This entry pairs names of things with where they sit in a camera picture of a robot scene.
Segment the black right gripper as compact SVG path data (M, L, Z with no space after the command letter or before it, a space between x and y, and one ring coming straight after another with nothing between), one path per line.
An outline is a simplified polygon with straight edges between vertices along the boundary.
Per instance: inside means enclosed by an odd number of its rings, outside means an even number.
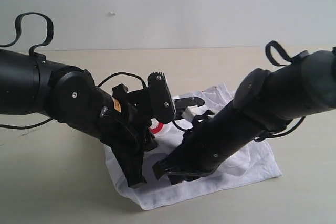
M232 105L225 106L186 138L173 155L152 166L155 178L168 176L171 184L179 184L197 180L200 174L212 174L236 153L235 119Z

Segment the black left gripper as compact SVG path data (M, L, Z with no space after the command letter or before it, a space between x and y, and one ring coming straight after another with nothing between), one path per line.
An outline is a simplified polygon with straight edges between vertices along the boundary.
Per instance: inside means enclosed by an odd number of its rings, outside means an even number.
M123 83L113 87L111 104L101 110L98 120L100 142L111 148L128 187L133 189L146 184L144 153L157 147L150 133L154 116L149 91L145 83L135 91L129 91Z

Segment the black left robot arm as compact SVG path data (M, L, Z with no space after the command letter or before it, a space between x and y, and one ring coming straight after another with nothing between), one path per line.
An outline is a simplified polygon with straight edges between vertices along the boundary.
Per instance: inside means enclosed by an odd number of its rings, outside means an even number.
M124 85L117 86L115 96L106 93L87 70L1 50L1 114L39 113L99 139L135 189L146 183L144 152L156 142L149 117L126 95Z

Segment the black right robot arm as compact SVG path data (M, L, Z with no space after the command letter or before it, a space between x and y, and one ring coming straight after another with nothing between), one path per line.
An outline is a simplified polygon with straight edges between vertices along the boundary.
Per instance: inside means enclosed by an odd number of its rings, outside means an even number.
M334 50L303 52L274 72L255 69L228 105L153 165L154 174L168 175L171 184L211 175L249 142L279 137L292 120L334 109Z

